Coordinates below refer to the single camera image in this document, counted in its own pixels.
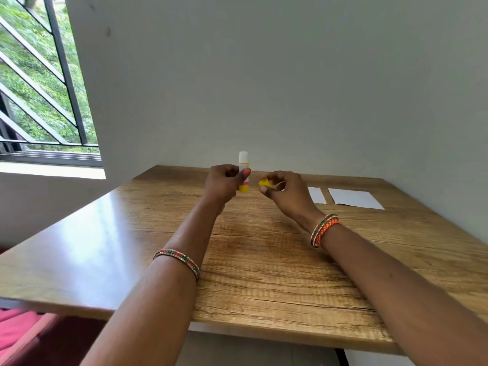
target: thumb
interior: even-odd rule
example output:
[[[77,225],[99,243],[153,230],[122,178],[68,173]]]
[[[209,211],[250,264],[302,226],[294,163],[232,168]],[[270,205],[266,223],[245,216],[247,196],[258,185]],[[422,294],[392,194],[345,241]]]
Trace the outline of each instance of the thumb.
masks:
[[[261,191],[261,194],[267,196],[268,198],[270,198],[271,200],[274,201],[274,197],[276,195],[276,189],[273,188],[273,187],[268,187],[268,186],[261,186],[259,188],[259,191]]]
[[[242,185],[242,183],[246,181],[246,178],[248,178],[250,174],[251,174],[251,169],[245,168],[241,172],[237,173],[234,179],[236,180],[238,185]]]

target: wood grain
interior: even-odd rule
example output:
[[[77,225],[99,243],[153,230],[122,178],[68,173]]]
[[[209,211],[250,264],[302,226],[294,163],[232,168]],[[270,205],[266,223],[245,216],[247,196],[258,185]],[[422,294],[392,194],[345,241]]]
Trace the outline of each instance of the wood grain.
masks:
[[[108,319],[202,194],[206,173],[154,167],[2,254],[0,307]],[[193,321],[212,332],[400,353],[337,264],[259,193],[261,176],[217,219]],[[487,246],[384,180],[304,179],[322,189],[324,212],[488,321]],[[329,187],[369,191],[385,210],[336,205]]]

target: red and green bangle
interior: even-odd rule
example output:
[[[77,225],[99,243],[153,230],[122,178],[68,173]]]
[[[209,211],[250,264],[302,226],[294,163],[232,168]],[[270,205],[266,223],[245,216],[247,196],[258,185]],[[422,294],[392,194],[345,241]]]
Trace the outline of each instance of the red and green bangle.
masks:
[[[325,216],[324,219],[318,223],[318,225],[312,232],[312,235],[310,236],[310,245],[312,245],[314,248],[319,248],[322,245],[320,243],[322,235],[329,229],[329,227],[337,223],[340,222],[339,217],[336,214],[328,214],[327,216]]]
[[[197,264],[193,262],[192,258],[188,257],[186,254],[183,254],[182,252],[179,252],[174,249],[161,249],[158,252],[156,252],[153,260],[155,260],[159,256],[169,256],[182,261],[184,264],[190,267],[190,269],[195,274],[195,278],[197,279],[197,281],[200,278],[200,269],[198,268]]]

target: green leaves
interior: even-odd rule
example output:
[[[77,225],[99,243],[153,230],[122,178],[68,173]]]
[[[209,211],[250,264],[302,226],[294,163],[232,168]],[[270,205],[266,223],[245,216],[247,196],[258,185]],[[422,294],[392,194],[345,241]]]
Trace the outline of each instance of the green leaves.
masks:
[[[93,119],[88,104],[86,90],[83,84],[83,76],[76,54],[75,42],[71,32],[68,12],[64,3],[55,2],[56,15],[59,29],[63,37],[64,49],[69,63],[76,97],[82,113],[85,131],[90,143],[97,143],[97,136],[93,125]],[[47,15],[42,2],[38,2],[35,11],[46,19]],[[0,15],[24,37],[47,61],[49,61],[59,72],[61,66],[58,60],[56,46],[49,34],[39,23],[37,23],[15,0],[0,0]],[[23,46],[18,43],[3,27],[0,27],[0,50],[33,79],[41,88],[46,91],[58,104],[69,113],[72,113],[71,104],[66,87],[54,74],[49,72],[35,57],[33,57]],[[0,79],[18,97],[22,98],[30,108],[44,119],[51,127],[59,132],[69,142],[80,142],[77,129],[61,116],[50,104],[30,88],[15,72],[8,66],[0,63]],[[10,106],[15,114],[15,120],[29,135],[39,141],[53,141],[54,139],[46,133],[37,123],[27,116],[13,102]],[[98,153],[98,148],[72,148],[68,146],[45,146],[29,145],[29,149],[76,151]]]

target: white paper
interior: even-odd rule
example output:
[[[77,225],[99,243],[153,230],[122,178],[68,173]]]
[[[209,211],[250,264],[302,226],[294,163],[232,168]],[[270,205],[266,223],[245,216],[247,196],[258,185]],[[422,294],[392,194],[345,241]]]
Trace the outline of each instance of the white paper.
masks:
[[[327,204],[326,198],[322,194],[322,190],[320,190],[320,187],[309,187],[308,192],[310,193],[310,196],[312,197],[314,203]]]
[[[383,206],[367,191],[329,189],[336,204],[353,207],[384,209]]]

